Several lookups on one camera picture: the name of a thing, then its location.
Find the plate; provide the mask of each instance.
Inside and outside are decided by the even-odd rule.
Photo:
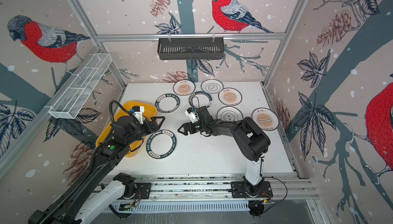
[[[190,80],[180,80],[173,85],[173,91],[180,96],[187,96],[194,92],[195,84]]]
[[[173,108],[169,109],[169,110],[163,110],[163,109],[160,108],[160,102],[161,102],[163,99],[168,98],[168,97],[169,97],[169,98],[173,98],[173,99],[175,100],[175,102],[176,102],[176,105],[175,105]],[[180,105],[180,99],[179,99],[179,97],[178,97],[177,95],[175,95],[175,94],[163,94],[163,95],[161,95],[160,97],[158,97],[158,99],[156,100],[156,102],[155,102],[155,104],[154,104],[154,106],[157,108],[157,110],[158,110],[160,113],[170,113],[170,112],[176,110],[176,109],[179,107],[179,105]]]
[[[154,153],[154,152],[151,150],[151,142],[152,142],[153,139],[154,139],[157,135],[159,135],[159,134],[166,134],[166,135],[168,135],[168,136],[172,139],[172,146],[171,146],[170,150],[169,150],[167,153],[164,153],[164,154],[162,154],[162,155],[158,155],[158,154]],[[175,147],[176,147],[176,137],[174,136],[174,134],[173,134],[171,131],[165,130],[165,129],[162,129],[162,130],[159,130],[159,131],[157,131],[157,132],[154,132],[154,133],[148,138],[148,140],[147,140],[147,142],[146,142],[146,151],[147,151],[147,153],[149,154],[149,156],[151,156],[152,158],[156,158],[156,159],[161,159],[161,158],[166,158],[166,157],[168,157],[170,154],[173,153]]]
[[[227,122],[243,120],[243,114],[235,107],[226,106],[217,112],[217,119]]]
[[[219,93],[219,99],[223,104],[235,106],[242,102],[242,94],[234,88],[224,88]]]
[[[208,94],[217,94],[224,88],[224,85],[218,80],[210,79],[202,82],[200,87]]]
[[[280,124],[278,116],[267,108],[255,109],[252,113],[252,120],[263,130],[275,130]]]
[[[204,91],[197,91],[190,95],[188,98],[188,103],[194,108],[199,108],[202,106],[206,106],[208,108],[213,104],[213,98],[210,94]]]

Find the bird's red breast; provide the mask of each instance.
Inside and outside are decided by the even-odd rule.
[[[367,106],[367,137],[377,153],[393,169],[393,128],[391,109],[393,107],[393,83],[375,96]]]
[[[213,5],[213,19],[218,25],[220,25],[224,30],[240,31],[245,27],[249,26],[246,23],[238,22],[230,19],[221,11],[221,7],[229,5],[232,0],[217,0],[217,2],[212,1]]]
[[[65,63],[76,54],[77,42],[61,48],[46,48],[38,44],[42,37],[42,31],[36,22],[30,22],[25,26],[27,40],[21,42],[30,49],[38,58],[52,63]]]

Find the plate with orange sunburst pattern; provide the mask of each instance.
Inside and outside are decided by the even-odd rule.
[[[275,130],[280,123],[278,116],[266,108],[255,109],[252,113],[252,120],[263,130]]]
[[[173,85],[173,91],[180,96],[187,96],[194,92],[195,84],[190,80],[180,80]]]
[[[224,88],[219,93],[219,100],[223,104],[235,106],[242,101],[242,94],[234,88]]]

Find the white mesh shelf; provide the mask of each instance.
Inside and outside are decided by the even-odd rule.
[[[82,71],[73,75],[76,76],[75,80],[49,111],[54,118],[75,119],[112,62],[106,53],[91,54],[90,57]]]

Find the gray floor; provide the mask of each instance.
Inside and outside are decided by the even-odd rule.
[[[119,220],[112,213],[100,214],[92,224],[313,224],[305,200],[284,200],[278,206],[253,218],[248,212],[188,212],[164,214],[134,214]]]

